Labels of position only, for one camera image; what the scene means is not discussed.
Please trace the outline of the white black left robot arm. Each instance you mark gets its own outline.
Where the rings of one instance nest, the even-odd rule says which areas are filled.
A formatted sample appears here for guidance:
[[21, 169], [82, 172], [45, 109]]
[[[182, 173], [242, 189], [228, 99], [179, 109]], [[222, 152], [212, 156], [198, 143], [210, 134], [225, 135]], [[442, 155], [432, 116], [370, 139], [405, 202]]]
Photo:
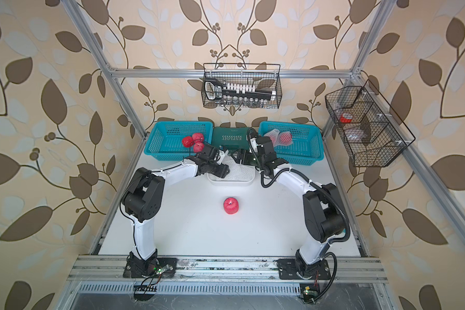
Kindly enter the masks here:
[[179, 164], [161, 169], [137, 169], [120, 202], [121, 214], [133, 225], [134, 247], [127, 258], [126, 270], [132, 278], [151, 278], [172, 270], [162, 267], [154, 242], [154, 217], [161, 209], [166, 188], [203, 174], [225, 178], [228, 151], [206, 143], [202, 151], [187, 156]]

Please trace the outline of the red apple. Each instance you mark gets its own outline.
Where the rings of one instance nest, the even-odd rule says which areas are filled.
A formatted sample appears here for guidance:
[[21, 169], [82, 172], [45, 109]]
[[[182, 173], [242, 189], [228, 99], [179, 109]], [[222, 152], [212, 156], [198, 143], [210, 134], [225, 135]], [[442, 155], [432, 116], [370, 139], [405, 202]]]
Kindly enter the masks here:
[[205, 147], [205, 144], [203, 142], [195, 142], [195, 144], [192, 146], [193, 152], [199, 153], [202, 152]]
[[202, 133], [194, 133], [191, 136], [194, 143], [204, 142], [204, 135]]

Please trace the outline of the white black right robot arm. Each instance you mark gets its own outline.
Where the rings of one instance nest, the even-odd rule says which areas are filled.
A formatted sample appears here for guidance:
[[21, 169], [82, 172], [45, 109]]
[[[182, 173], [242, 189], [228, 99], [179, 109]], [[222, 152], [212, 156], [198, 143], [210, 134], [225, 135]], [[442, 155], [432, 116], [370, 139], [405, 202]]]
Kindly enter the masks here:
[[299, 196], [303, 203], [304, 222], [308, 231], [305, 243], [295, 253], [294, 264], [300, 278], [311, 279], [324, 266], [327, 257], [335, 257], [330, 247], [347, 242], [351, 226], [342, 205], [338, 188], [332, 183], [312, 181], [275, 152], [271, 138], [256, 130], [247, 130], [248, 149], [239, 149], [233, 159], [252, 165], [260, 172], [260, 184], [267, 189], [278, 183]]

